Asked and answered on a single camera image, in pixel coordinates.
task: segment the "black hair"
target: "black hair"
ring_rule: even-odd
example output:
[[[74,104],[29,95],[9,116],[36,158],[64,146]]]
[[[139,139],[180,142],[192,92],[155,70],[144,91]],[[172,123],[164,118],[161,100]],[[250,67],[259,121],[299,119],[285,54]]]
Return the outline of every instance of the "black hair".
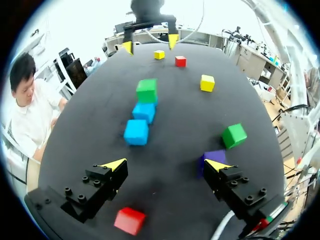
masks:
[[[19,56],[11,69],[10,72],[10,85],[11,90],[16,91],[21,81],[29,79],[36,72],[36,64],[34,58],[28,53],[23,53]]]

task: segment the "black table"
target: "black table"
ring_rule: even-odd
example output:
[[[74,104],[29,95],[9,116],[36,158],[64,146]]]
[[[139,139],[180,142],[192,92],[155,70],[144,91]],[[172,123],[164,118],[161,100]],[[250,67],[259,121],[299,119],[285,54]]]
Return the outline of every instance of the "black table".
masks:
[[[156,50],[164,50],[165,59],[155,60]],[[175,67],[175,56],[185,56],[187,67]],[[202,74],[214,76],[213,92],[200,90]],[[148,78],[158,79],[148,143],[127,146],[123,133],[132,119],[136,87]],[[283,163],[270,118],[225,54],[193,44],[178,44],[173,51],[160,43],[138,45],[134,56],[122,49],[80,86],[59,117],[45,149],[39,186],[60,192],[81,180],[88,166],[127,158],[129,175],[117,196],[85,224],[111,240],[209,240],[230,209],[197,178],[197,161],[206,151],[223,149],[223,130],[237,123],[247,139],[226,151],[227,160],[270,194],[283,194]],[[124,207],[147,215],[136,237],[113,226]],[[236,239],[244,225],[233,217],[221,239]]]

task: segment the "man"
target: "man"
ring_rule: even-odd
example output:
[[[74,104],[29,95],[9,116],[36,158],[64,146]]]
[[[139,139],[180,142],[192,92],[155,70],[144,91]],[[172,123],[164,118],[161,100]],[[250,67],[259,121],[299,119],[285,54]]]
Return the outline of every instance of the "man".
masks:
[[[34,79],[35,61],[28,53],[19,56],[10,72],[15,98],[11,131],[24,154],[41,162],[49,135],[56,124],[54,108],[62,111],[67,100],[42,79]]]

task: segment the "cube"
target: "cube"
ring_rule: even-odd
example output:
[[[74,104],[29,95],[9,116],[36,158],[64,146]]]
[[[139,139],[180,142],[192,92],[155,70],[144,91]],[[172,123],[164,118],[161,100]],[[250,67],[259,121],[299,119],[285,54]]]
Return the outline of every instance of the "cube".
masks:
[[[158,60],[164,59],[165,58],[165,51],[162,51],[162,50],[155,51],[154,58],[158,59]]]
[[[227,149],[231,149],[243,143],[246,138],[247,134],[241,123],[229,126],[222,134],[222,139]]]
[[[154,103],[137,103],[132,111],[134,119],[146,120],[151,124],[154,120],[156,107]]]
[[[229,163],[226,160],[226,151],[224,149],[217,151],[206,151],[199,159],[199,177],[203,176],[205,159],[229,165]]]
[[[156,108],[158,106],[158,96],[155,97],[155,102],[153,103],[154,107]]]
[[[127,122],[123,137],[129,145],[144,146],[148,141],[148,133],[149,128],[146,120],[132,119]]]
[[[177,67],[185,67],[187,65],[187,59],[184,56],[176,56],[175,65]]]
[[[141,104],[153,104],[157,101],[157,79],[144,79],[139,81],[136,87],[138,102]]]
[[[114,226],[135,236],[140,231],[145,218],[146,215],[142,212],[133,210],[130,207],[125,207],[118,211]]]
[[[200,89],[205,92],[212,92],[215,87],[215,78],[209,75],[202,75],[200,81]]]

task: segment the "white shirt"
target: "white shirt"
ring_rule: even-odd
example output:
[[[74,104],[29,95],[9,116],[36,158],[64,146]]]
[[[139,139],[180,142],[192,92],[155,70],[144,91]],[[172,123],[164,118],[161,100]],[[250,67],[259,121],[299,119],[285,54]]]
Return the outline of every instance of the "white shirt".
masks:
[[[15,101],[11,131],[24,154],[32,157],[48,139],[54,108],[59,106],[62,96],[43,79],[34,81],[34,93],[28,106],[20,107]]]

